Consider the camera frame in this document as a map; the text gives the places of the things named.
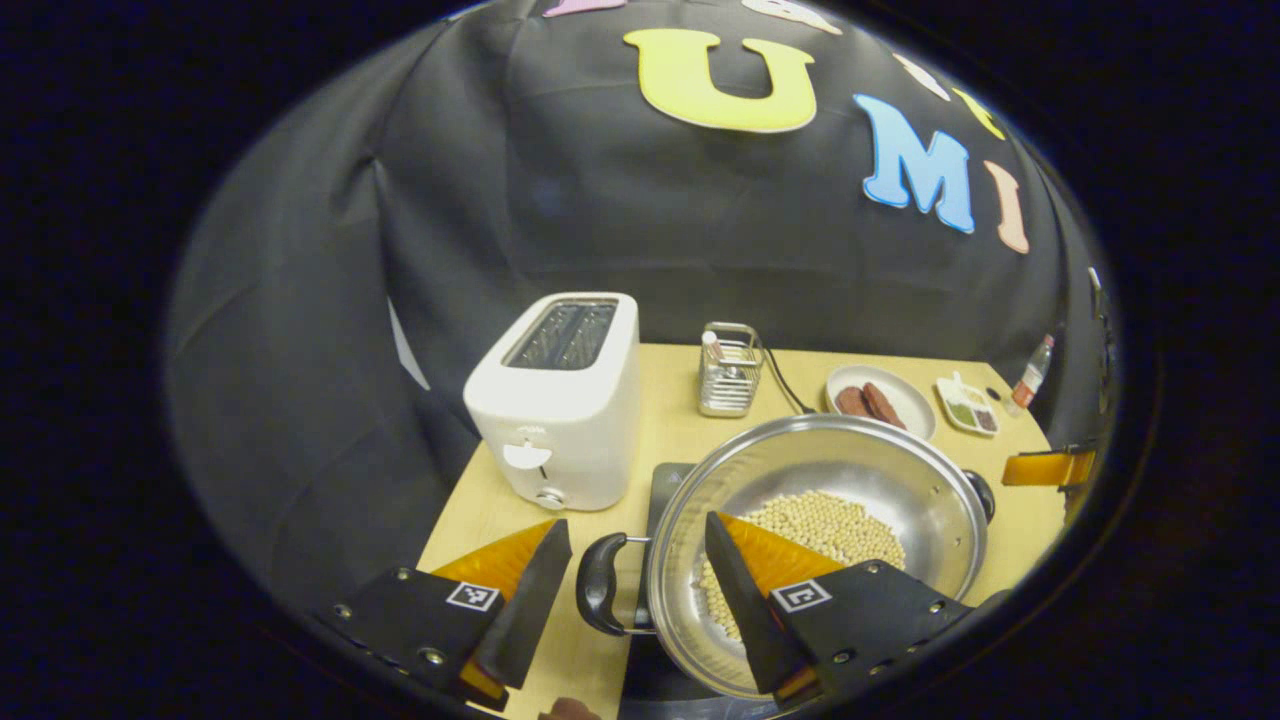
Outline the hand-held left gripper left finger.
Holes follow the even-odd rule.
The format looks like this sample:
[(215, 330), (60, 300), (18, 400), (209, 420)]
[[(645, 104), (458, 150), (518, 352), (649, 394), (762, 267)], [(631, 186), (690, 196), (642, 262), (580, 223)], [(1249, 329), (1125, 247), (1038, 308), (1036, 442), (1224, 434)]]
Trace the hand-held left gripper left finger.
[(568, 523), (552, 519), (431, 571), (392, 568), (315, 618), (420, 685), (502, 711), (524, 687), (571, 556)]

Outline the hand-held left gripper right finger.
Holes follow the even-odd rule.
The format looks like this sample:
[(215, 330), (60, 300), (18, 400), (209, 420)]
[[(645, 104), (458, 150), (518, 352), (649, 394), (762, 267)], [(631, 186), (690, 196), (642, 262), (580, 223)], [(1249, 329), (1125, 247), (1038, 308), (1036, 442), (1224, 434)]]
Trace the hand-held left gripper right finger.
[(783, 711), (877, 691), (974, 614), (884, 560), (851, 566), (724, 512), (705, 550), (755, 687)]

